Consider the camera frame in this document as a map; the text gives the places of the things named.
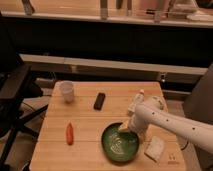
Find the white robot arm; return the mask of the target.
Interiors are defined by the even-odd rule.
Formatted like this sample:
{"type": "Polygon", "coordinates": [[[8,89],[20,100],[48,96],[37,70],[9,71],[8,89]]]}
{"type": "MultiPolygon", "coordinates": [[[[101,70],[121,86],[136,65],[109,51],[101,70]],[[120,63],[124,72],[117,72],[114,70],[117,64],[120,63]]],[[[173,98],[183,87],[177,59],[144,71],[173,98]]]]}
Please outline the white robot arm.
{"type": "Polygon", "coordinates": [[[144,134],[150,124],[156,125],[213,154],[213,125],[172,115],[163,108],[160,97],[149,97],[135,105],[134,114],[118,130],[144,134]]]}

